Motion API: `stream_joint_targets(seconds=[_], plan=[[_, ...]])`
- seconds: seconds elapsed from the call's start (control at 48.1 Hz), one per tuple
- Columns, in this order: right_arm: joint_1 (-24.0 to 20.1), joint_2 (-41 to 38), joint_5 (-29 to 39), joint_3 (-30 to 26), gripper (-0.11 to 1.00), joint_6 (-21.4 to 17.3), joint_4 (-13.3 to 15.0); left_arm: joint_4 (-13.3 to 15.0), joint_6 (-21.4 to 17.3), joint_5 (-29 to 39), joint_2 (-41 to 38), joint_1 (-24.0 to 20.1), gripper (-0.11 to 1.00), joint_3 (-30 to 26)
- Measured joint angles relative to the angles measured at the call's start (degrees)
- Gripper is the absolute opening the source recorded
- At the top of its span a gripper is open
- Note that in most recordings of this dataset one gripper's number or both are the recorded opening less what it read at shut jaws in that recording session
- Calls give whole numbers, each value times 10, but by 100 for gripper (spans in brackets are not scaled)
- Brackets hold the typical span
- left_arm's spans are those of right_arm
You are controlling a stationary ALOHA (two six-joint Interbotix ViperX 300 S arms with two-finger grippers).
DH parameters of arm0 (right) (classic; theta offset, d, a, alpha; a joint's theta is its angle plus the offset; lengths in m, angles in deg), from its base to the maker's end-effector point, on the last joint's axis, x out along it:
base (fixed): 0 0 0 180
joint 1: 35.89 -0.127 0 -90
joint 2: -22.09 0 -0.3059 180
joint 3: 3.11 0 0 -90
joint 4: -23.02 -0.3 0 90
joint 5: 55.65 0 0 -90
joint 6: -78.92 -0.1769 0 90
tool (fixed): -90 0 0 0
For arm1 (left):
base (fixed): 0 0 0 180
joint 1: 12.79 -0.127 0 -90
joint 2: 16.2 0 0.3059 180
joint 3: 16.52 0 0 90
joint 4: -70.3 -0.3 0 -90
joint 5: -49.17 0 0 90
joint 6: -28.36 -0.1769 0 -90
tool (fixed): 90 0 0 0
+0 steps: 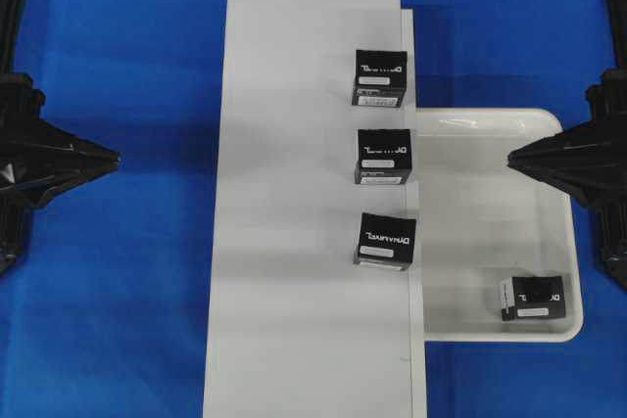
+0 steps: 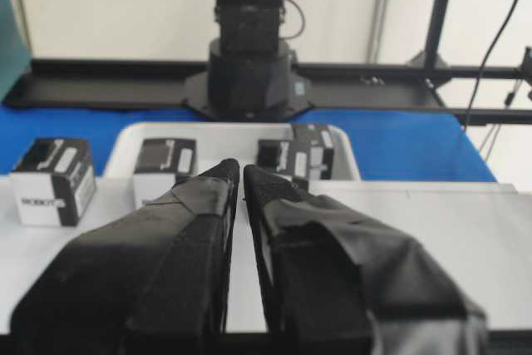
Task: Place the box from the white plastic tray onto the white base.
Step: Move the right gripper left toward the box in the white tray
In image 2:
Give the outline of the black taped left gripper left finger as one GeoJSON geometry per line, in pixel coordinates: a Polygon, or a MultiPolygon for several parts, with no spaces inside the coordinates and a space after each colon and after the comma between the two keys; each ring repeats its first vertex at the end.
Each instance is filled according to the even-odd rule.
{"type": "Polygon", "coordinates": [[[69,241],[15,307],[16,354],[202,354],[224,329],[239,163],[69,241]]]}

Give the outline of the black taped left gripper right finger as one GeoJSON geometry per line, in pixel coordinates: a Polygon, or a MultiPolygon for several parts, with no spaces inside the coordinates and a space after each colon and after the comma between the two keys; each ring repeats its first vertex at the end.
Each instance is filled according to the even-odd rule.
{"type": "Polygon", "coordinates": [[[243,176],[282,353],[486,353],[484,310],[416,238],[256,165],[243,176]]]}

